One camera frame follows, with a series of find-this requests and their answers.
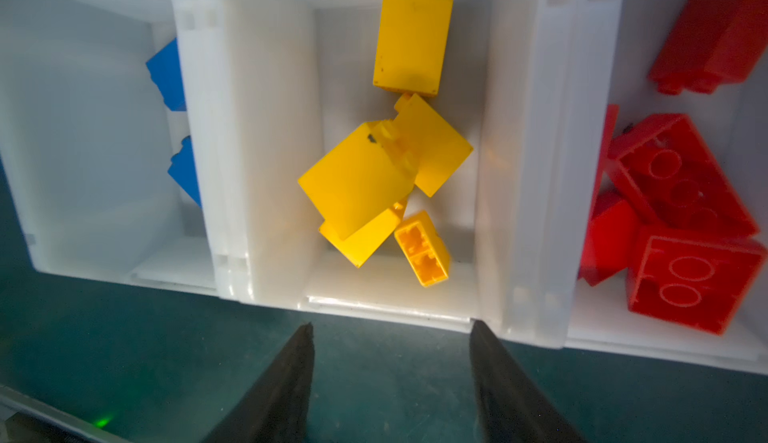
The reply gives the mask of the small yellow lego brick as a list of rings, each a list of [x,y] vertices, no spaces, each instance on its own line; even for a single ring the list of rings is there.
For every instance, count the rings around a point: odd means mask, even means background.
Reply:
[[[426,211],[403,221],[394,238],[422,287],[450,278],[451,255]]]

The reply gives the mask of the red lego brick small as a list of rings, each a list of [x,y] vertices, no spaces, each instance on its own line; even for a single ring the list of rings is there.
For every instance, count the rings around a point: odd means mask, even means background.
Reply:
[[[641,225],[635,209],[620,194],[600,194],[587,227],[579,277],[597,286],[625,270]]]

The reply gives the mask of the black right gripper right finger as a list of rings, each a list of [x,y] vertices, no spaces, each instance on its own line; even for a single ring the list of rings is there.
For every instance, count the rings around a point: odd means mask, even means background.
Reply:
[[[486,442],[583,442],[485,322],[470,332],[478,418]]]

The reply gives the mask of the blue small lego brick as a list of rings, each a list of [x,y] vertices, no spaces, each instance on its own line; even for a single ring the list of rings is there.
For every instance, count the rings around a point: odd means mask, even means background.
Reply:
[[[146,62],[150,78],[156,85],[168,110],[187,110],[177,39]]]

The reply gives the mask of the red tall lego brick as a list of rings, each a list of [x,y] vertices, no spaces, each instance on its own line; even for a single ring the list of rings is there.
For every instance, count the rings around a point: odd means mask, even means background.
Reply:
[[[686,114],[653,114],[614,138],[606,172],[646,223],[724,237],[760,231]]]

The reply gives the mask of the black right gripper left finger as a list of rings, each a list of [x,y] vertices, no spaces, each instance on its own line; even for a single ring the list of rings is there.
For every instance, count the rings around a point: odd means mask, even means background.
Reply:
[[[313,326],[300,326],[206,442],[303,442],[315,363]]]

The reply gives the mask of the yellow large lego brick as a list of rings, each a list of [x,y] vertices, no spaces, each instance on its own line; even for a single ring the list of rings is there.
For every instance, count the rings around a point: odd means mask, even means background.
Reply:
[[[298,184],[341,239],[408,196],[418,162],[392,120],[361,124]]]

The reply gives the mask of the red lego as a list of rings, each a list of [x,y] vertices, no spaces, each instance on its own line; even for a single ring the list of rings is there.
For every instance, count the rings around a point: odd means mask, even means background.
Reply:
[[[664,95],[744,82],[767,48],[767,0],[687,0],[648,79]]]
[[[722,335],[766,258],[751,238],[643,226],[629,257],[628,309]]]

